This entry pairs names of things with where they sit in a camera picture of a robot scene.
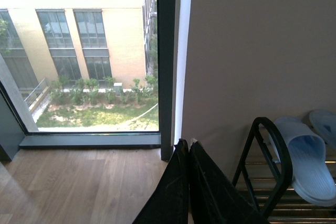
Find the metal railing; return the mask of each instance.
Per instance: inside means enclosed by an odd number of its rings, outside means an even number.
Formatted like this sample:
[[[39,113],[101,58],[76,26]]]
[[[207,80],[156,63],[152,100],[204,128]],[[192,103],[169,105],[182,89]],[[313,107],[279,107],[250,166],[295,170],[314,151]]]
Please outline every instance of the metal railing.
[[[33,105],[34,102],[36,102],[37,98],[43,93],[43,91],[48,87],[47,79],[44,78],[39,85],[27,96],[25,99],[25,102],[28,105],[28,108],[30,108],[31,105]]]

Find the lawn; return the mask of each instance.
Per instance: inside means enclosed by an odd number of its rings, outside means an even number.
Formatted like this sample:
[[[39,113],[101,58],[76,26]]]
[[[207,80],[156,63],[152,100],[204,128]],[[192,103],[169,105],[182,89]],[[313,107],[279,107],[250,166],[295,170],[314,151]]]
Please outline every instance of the lawn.
[[[101,101],[95,106],[89,103],[78,106],[51,103],[37,120],[36,125],[38,128],[110,126],[111,131],[157,131],[158,106],[137,118],[157,103],[157,97],[147,98],[143,101],[143,105],[138,105],[136,102],[110,105],[106,101]]]

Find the railing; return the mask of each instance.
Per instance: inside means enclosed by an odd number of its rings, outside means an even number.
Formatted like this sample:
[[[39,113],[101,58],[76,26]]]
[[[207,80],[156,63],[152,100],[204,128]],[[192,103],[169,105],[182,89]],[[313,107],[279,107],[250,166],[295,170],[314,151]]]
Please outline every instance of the railing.
[[[272,155],[265,144],[265,141],[260,133],[259,125],[263,125],[268,131],[269,135],[272,137],[274,144],[279,153],[279,157],[281,160],[281,172],[279,171],[276,163],[273,161]],[[256,198],[255,191],[253,189],[251,179],[249,178],[247,169],[246,169],[246,157],[251,148],[252,141],[254,138],[257,139],[258,145],[263,152],[264,158],[266,159],[266,163],[268,164],[272,175],[276,181],[276,185],[271,191],[268,199],[262,208],[260,208],[259,203]],[[243,153],[240,157],[240,161],[238,167],[236,169],[236,173],[233,179],[232,184],[234,186],[237,185],[240,174],[243,174],[248,193],[252,199],[252,202],[255,208],[266,218],[272,213],[273,209],[286,192],[287,188],[290,186],[292,181],[293,169],[292,162],[289,156],[288,149],[286,144],[276,126],[272,123],[272,121],[268,118],[256,118],[253,121],[251,130],[249,132]]]
[[[47,79],[44,78],[39,85],[27,96],[25,102],[27,103],[28,107],[30,108],[38,99],[38,97],[43,93],[43,91],[48,87]]]

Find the metal shoe rack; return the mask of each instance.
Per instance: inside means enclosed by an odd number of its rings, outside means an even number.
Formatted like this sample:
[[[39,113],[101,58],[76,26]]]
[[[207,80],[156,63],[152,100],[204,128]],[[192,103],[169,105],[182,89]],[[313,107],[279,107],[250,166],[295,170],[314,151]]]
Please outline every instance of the metal shoe rack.
[[[268,135],[274,140],[281,162],[269,143]],[[329,146],[326,164],[335,177],[336,151]],[[290,186],[291,179],[292,163],[280,132],[268,118],[256,118],[233,185],[270,223],[336,223],[336,207],[319,207],[306,202]]]

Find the grass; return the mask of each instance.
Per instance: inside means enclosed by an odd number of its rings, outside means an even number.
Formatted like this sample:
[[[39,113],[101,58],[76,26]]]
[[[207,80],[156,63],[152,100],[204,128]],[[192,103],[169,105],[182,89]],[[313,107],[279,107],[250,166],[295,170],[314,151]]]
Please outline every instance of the grass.
[[[37,127],[89,127],[96,125],[116,126],[123,124],[127,130],[159,129],[159,113],[156,107],[143,117],[127,122],[156,105],[157,98],[148,98],[144,105],[134,103],[122,105],[115,104],[106,108],[105,104],[90,106],[83,109],[80,106],[62,105],[56,110],[47,107],[36,122]]]

